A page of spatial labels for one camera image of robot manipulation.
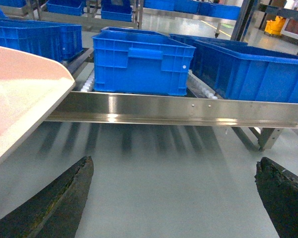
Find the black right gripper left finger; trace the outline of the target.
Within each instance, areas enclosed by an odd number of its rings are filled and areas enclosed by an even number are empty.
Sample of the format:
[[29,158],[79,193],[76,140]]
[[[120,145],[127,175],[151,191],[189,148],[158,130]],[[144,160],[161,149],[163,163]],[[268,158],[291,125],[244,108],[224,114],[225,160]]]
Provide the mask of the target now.
[[94,174],[85,156],[39,193],[0,219],[0,238],[73,238]]

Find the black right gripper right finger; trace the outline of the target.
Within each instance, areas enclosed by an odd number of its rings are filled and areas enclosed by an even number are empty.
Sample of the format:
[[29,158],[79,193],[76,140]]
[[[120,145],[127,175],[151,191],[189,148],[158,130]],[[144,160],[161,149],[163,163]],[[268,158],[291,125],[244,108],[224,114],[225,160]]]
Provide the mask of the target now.
[[256,164],[255,183],[279,237],[298,238],[298,176],[263,157]]

